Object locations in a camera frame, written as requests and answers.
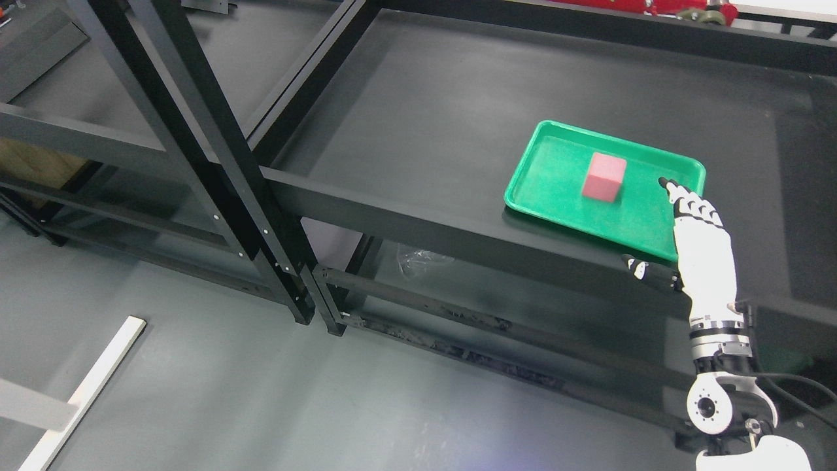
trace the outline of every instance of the red machine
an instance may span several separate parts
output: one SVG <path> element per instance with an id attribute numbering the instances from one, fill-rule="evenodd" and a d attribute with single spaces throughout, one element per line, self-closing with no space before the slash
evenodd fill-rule
<path id="1" fill-rule="evenodd" d="M 738 16 L 738 8 L 729 0 L 551 0 L 584 7 L 607 8 L 620 12 L 679 18 L 698 23 L 729 26 Z"/>

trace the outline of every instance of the plastic bag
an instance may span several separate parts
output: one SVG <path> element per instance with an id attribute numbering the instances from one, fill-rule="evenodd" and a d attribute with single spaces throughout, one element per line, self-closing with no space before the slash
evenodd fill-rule
<path id="1" fill-rule="evenodd" d="M 447 265 L 454 260 L 452 256 L 417 249 L 404 244 L 398 244 L 396 258 L 398 259 L 398 269 L 408 280 L 422 276 L 430 267 Z"/>

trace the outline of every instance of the red object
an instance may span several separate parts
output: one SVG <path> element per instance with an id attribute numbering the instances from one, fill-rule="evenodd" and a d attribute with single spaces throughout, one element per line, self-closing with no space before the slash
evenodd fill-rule
<path id="1" fill-rule="evenodd" d="M 616 200 L 616 194 L 622 187 L 622 178 L 628 162 L 623 158 L 613 157 L 603 153 L 593 153 L 587 179 L 581 194 L 588 198 L 601 199 L 608 203 Z"/>
<path id="2" fill-rule="evenodd" d="M 558 3 L 571 3 L 584 7 L 607 8 L 620 12 L 642 13 L 649 15 L 676 15 L 688 8 L 706 9 L 706 0 L 550 0 Z M 727 19 L 727 26 L 738 17 L 738 8 L 730 3 L 721 5 L 721 13 Z"/>

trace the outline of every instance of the black metal beam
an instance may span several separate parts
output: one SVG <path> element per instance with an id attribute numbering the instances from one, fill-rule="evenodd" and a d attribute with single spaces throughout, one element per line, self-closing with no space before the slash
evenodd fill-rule
<path id="1" fill-rule="evenodd" d="M 738 12 L 738 19 L 746 19 L 749 21 L 761 21 L 764 23 L 780 23 L 780 24 L 789 24 L 793 26 L 808 26 L 810 28 L 818 28 L 820 26 L 825 26 L 827 24 L 831 24 L 825 21 L 817 21 L 815 19 L 805 19 L 805 18 L 786 18 L 786 17 L 778 17 L 773 15 L 763 15 L 760 13 L 747 13 L 747 12 Z"/>
<path id="2" fill-rule="evenodd" d="M 419 246 L 484 267 L 583 292 L 649 313 L 686 318 L 685 297 L 632 282 L 622 267 L 603 267 L 514 241 L 497 239 L 470 220 L 356 194 L 292 173 L 262 168 L 287 210 L 390 241 Z"/>
<path id="3" fill-rule="evenodd" d="M 69 5 L 160 139 L 198 202 L 213 215 L 213 222 L 227 244 L 254 263 L 275 298 L 288 306 L 297 322 L 310 322 L 311 309 L 303 299 L 304 290 L 290 291 L 296 287 L 295 280 L 279 269 L 280 264 L 263 246 L 264 241 L 241 199 L 230 194 L 215 164 L 207 160 L 125 13 L 111 0 L 70 0 Z M 177 14 L 183 15 L 178 6 L 171 6 Z M 187 33 L 194 38 L 185 17 L 183 21 Z M 200 46 L 198 51 L 203 57 Z"/>
<path id="4" fill-rule="evenodd" d="M 429 296 L 376 282 L 364 277 L 345 273 L 333 268 L 321 267 L 315 275 L 326 283 L 344 287 L 352 292 L 361 292 L 368 296 L 390 301 L 401 306 L 417 309 L 436 317 L 461 323 L 485 332 L 497 334 L 524 344 L 534 345 L 575 360 L 602 366 L 630 375 L 640 376 L 660 384 L 671 386 L 681 391 L 688 391 L 695 378 L 679 371 L 637 360 L 600 349 L 591 344 L 568 338 L 560 334 L 544 332 L 508 319 L 480 313 L 472 309 L 446 303 Z"/>
<path id="5" fill-rule="evenodd" d="M 34 217 L 28 202 L 21 200 L 13 191 L 0 190 L 0 206 L 30 235 L 43 236 L 54 246 L 62 246 L 66 242 L 64 237 L 45 230 L 40 221 Z"/>
<path id="6" fill-rule="evenodd" d="M 598 388 L 581 385 L 570 380 L 564 380 L 554 375 L 548 375 L 526 368 L 525 366 L 517 365 L 511 361 L 482 354 L 446 339 L 437 338 L 432 334 L 418 329 L 367 315 L 351 315 L 346 317 L 346 322 L 349 326 L 375 334 L 386 335 L 404 344 L 412 345 L 413 347 L 418 347 L 452 360 L 461 361 L 468 365 L 481 368 L 482 370 L 493 371 L 513 380 L 541 387 L 548 391 L 616 411 L 629 417 L 635 417 L 687 436 L 695 435 L 695 429 L 688 427 L 686 421 L 679 417 L 659 411 L 650 406 L 626 400 L 623 397 L 602 391 Z"/>
<path id="7" fill-rule="evenodd" d="M 837 75 L 837 44 L 787 35 L 538 1 L 383 0 L 383 7 L 807 74 Z"/>
<path id="8" fill-rule="evenodd" d="M 23 232 L 26 232 L 32 237 L 38 237 L 41 233 L 38 231 L 37 228 L 31 226 L 26 220 L 21 219 L 18 217 L 18 214 L 13 211 L 11 208 L 6 206 L 6 200 L 0 195 L 0 211 L 6 213 L 6 215 L 11 218 L 14 222 L 18 223 Z"/>
<path id="9" fill-rule="evenodd" d="M 343 327 L 334 321 L 336 314 L 329 309 L 333 300 L 323 298 L 329 296 L 328 292 L 320 292 L 311 275 L 316 256 L 299 218 L 281 210 L 268 190 L 259 165 L 185 14 L 169 0 L 129 0 L 129 4 L 257 225 L 270 254 L 282 270 L 302 278 L 329 332 L 341 334 Z"/>
<path id="10" fill-rule="evenodd" d="M 111 238 L 91 234 L 87 231 L 75 229 L 65 225 L 48 223 L 47 227 L 55 234 L 59 234 L 73 241 L 80 241 L 94 246 L 105 247 L 107 249 L 138 258 L 142 261 L 147 261 L 159 267 L 168 268 L 169 270 L 174 270 L 175 272 L 185 273 L 192 277 L 200 278 L 221 286 L 230 287 L 240 292 L 246 292 L 248 294 L 258 296 L 259 298 L 276 301 L 273 293 L 267 287 L 243 280 L 241 278 L 231 277 L 230 275 L 225 275 L 214 270 L 199 267 L 197 265 L 193 265 L 192 263 L 164 256 L 140 247 L 129 246 Z"/>
<path id="11" fill-rule="evenodd" d="M 0 135 L 146 175 L 172 171 L 154 138 L 0 103 Z"/>
<path id="12" fill-rule="evenodd" d="M 285 145 L 380 9 L 378 1 L 344 1 L 268 94 L 248 136 L 259 163 L 268 164 Z"/>
<path id="13" fill-rule="evenodd" d="M 115 204 L 108 204 L 96 199 L 88 198 L 82 194 L 73 194 L 60 189 L 53 189 L 42 184 L 16 179 L 7 175 L 0 175 L 0 187 L 13 189 L 25 194 L 31 194 L 39 198 L 57 201 L 61 204 L 89 211 L 90 213 L 96 215 L 101 215 L 130 225 L 142 227 L 144 229 L 154 230 L 163 234 L 181 237 L 185 240 L 210 246 L 215 249 L 230 251 L 230 248 L 223 237 L 213 232 L 147 215 L 139 211 L 129 210 Z"/>
<path id="14" fill-rule="evenodd" d="M 103 164 L 101 162 L 88 160 L 72 177 L 61 185 L 61 190 L 70 194 L 78 193 L 82 188 L 84 188 L 85 184 L 93 178 L 96 172 L 102 168 L 102 166 Z M 64 205 L 57 201 L 47 201 L 46 204 L 38 210 L 38 219 L 42 221 L 49 221 L 54 218 L 62 208 L 64 208 Z"/>

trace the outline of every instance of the white robotic hand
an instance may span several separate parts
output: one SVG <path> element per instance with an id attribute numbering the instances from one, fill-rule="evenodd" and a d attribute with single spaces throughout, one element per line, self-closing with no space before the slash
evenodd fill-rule
<path id="1" fill-rule="evenodd" d="M 810 471 L 803 449 L 772 435 L 778 425 L 773 401 L 749 375 L 752 348 L 744 316 L 735 309 L 737 281 L 730 236 L 715 207 L 674 180 L 660 178 L 674 208 L 678 272 L 624 256 L 639 280 L 691 298 L 689 325 L 696 380 L 686 398 L 691 423 L 710 439 L 698 471 L 775 468 Z M 741 374 L 732 373 L 733 365 Z M 750 438 L 752 451 L 731 455 L 725 439 Z"/>
<path id="2" fill-rule="evenodd" d="M 675 245 L 682 291 L 691 298 L 689 324 L 709 319 L 743 322 L 732 243 L 715 206 L 674 180 L 660 178 L 675 211 Z"/>

